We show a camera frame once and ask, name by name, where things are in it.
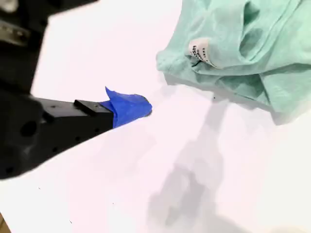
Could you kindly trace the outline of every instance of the blue painter's tape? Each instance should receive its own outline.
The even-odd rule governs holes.
[[[145,117],[152,111],[152,105],[144,96],[120,94],[107,87],[106,92],[110,100],[100,104],[113,112],[113,128]]]

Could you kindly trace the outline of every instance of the screw hole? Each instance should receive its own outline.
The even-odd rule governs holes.
[[[46,20],[41,20],[40,21],[41,26],[46,27],[48,25],[48,22]]]
[[[28,121],[20,129],[20,134],[23,137],[31,137],[37,130],[37,123],[35,121]]]
[[[7,174],[10,174],[10,173],[12,173],[14,171],[14,168],[11,166],[11,167],[8,167],[6,170],[5,170],[5,172],[7,173]]]

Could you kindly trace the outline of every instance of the cloth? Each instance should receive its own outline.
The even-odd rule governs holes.
[[[157,68],[290,112],[310,99],[310,0],[183,0]]]
[[[152,111],[152,105],[144,96],[120,94],[107,87],[106,92],[110,100],[100,104],[113,112],[113,128],[145,117]]]

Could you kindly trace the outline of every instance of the white label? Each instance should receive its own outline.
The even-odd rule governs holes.
[[[206,62],[216,68],[216,66],[214,66],[212,62],[210,62],[207,50],[208,50],[208,38],[194,39],[190,41],[188,46],[188,51],[191,56],[201,60],[202,62]]]

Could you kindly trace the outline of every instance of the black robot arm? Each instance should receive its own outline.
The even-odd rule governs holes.
[[[30,95],[47,19],[94,0],[0,0],[0,179],[113,128],[99,103]]]

